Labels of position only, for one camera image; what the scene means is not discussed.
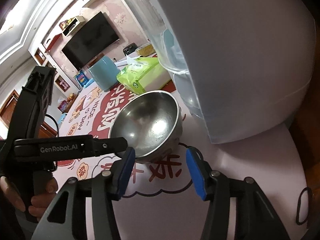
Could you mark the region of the left hand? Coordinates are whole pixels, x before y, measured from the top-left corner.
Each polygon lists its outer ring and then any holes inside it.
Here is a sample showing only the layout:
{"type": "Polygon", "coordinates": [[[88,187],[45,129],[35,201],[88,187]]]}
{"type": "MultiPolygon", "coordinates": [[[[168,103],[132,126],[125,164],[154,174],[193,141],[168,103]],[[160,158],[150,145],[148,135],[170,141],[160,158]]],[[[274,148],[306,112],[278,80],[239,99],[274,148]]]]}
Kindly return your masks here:
{"type": "MultiPolygon", "coordinates": [[[[31,205],[28,207],[28,211],[33,217],[36,217],[38,222],[56,196],[57,190],[58,184],[56,179],[53,177],[47,182],[46,191],[44,193],[31,198],[31,205]]],[[[12,184],[5,176],[1,177],[1,193],[4,194],[4,197],[9,201],[11,206],[22,212],[25,211],[25,204],[23,203],[20,195],[15,191],[12,184]]]]}

